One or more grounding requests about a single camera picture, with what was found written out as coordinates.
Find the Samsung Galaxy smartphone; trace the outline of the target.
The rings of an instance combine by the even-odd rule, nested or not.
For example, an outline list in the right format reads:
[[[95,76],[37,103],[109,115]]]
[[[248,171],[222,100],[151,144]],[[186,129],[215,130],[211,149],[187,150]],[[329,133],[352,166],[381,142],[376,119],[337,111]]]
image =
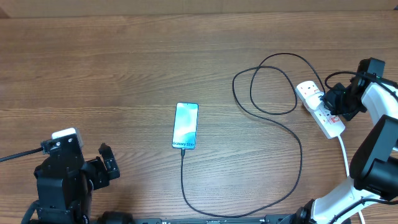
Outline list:
[[[178,102],[175,108],[172,147],[194,150],[197,141],[198,124],[197,103]]]

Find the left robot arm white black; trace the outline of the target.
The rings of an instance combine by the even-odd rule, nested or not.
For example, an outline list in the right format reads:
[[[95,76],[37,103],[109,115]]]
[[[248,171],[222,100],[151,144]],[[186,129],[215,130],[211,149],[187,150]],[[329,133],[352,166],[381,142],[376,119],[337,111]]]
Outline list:
[[[32,202],[22,223],[133,223],[132,215],[104,212],[91,221],[92,193],[120,177],[111,148],[102,143],[100,156],[85,161],[78,146],[51,152],[35,168],[39,199]]]

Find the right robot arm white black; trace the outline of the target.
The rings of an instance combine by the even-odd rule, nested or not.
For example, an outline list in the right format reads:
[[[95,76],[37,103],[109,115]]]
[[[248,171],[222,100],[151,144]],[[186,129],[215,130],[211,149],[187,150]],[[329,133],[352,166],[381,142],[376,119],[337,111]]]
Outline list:
[[[360,61],[350,84],[337,83],[322,92],[313,81],[295,92],[328,139],[341,138],[345,126],[359,112],[368,112],[374,127],[359,146],[339,186],[312,199],[282,223],[350,223],[350,217],[375,203],[397,204],[397,83],[383,78],[385,63]]]

